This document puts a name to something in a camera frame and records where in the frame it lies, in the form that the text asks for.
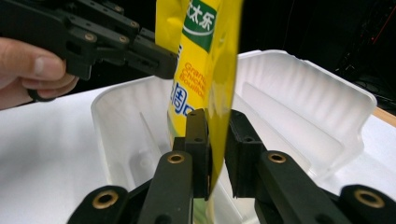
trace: yellow snack bag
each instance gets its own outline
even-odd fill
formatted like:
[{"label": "yellow snack bag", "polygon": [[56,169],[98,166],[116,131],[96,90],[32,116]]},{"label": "yellow snack bag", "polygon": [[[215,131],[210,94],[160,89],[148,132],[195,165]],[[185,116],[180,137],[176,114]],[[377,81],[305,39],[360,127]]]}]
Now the yellow snack bag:
[{"label": "yellow snack bag", "polygon": [[[206,109],[213,157],[211,191],[224,158],[242,3],[243,0],[157,0],[156,43],[178,53],[167,114],[171,142],[176,136],[185,136],[189,112]],[[206,223],[208,220],[196,216],[196,205],[195,222]]]}]

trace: brass screw insert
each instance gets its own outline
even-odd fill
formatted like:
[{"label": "brass screw insert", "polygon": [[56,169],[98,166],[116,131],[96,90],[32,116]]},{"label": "brass screw insert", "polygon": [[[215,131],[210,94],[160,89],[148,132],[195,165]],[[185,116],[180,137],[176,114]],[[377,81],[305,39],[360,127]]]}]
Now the brass screw insert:
[{"label": "brass screw insert", "polygon": [[89,34],[89,33],[85,34],[84,37],[85,37],[85,39],[88,40],[88,41],[93,41],[93,40],[95,39],[95,35]]},{"label": "brass screw insert", "polygon": [[121,12],[121,11],[122,11],[122,7],[120,7],[120,6],[115,6],[115,7],[114,7],[114,10],[116,10],[116,11],[118,11],[118,12]]},{"label": "brass screw insert", "polygon": [[128,43],[129,39],[125,35],[120,36],[120,42],[122,43]]},{"label": "brass screw insert", "polygon": [[119,199],[119,195],[116,191],[110,189],[105,190],[93,199],[92,206],[96,209],[105,209],[113,205]]},{"label": "brass screw insert", "polygon": [[173,164],[181,163],[184,161],[184,156],[180,154],[173,154],[168,156],[168,161]]},{"label": "brass screw insert", "polygon": [[286,157],[278,153],[269,154],[268,159],[275,163],[283,163],[286,161]]},{"label": "brass screw insert", "polygon": [[131,21],[131,26],[132,26],[132,27],[137,27],[137,22]]},{"label": "brass screw insert", "polygon": [[381,197],[379,197],[377,194],[365,190],[365,189],[357,189],[355,190],[355,198],[360,202],[364,203],[367,206],[373,207],[373,208],[382,208],[385,206],[384,200],[382,200]]}]

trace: human hand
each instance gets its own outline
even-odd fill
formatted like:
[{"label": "human hand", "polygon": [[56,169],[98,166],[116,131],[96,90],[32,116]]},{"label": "human hand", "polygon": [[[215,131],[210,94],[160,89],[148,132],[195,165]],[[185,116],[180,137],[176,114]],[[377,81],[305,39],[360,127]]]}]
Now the human hand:
[{"label": "human hand", "polygon": [[55,54],[0,37],[0,109],[32,101],[27,89],[46,99],[70,92],[78,77],[65,70],[65,62]]}]

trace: white plastic container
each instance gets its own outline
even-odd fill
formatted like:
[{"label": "white plastic container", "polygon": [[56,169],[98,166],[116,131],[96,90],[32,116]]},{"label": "white plastic container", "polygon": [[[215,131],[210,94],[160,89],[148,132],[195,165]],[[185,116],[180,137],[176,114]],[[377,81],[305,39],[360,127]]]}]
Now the white plastic container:
[{"label": "white plastic container", "polygon": [[[169,151],[166,110],[172,80],[147,77],[92,104],[109,184],[132,190],[152,178]],[[233,108],[247,115],[269,150],[289,153],[319,181],[363,150],[361,127],[374,96],[284,51],[239,56]],[[257,223],[252,200],[232,199],[224,170],[215,189],[219,223]]]}]

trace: green label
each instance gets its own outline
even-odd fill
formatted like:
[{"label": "green label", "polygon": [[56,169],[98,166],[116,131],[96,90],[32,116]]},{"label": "green label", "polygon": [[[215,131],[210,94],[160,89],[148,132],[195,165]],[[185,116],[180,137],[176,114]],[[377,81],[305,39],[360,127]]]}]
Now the green label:
[{"label": "green label", "polygon": [[215,29],[216,10],[199,0],[191,0],[184,20],[183,35],[209,52]]}]

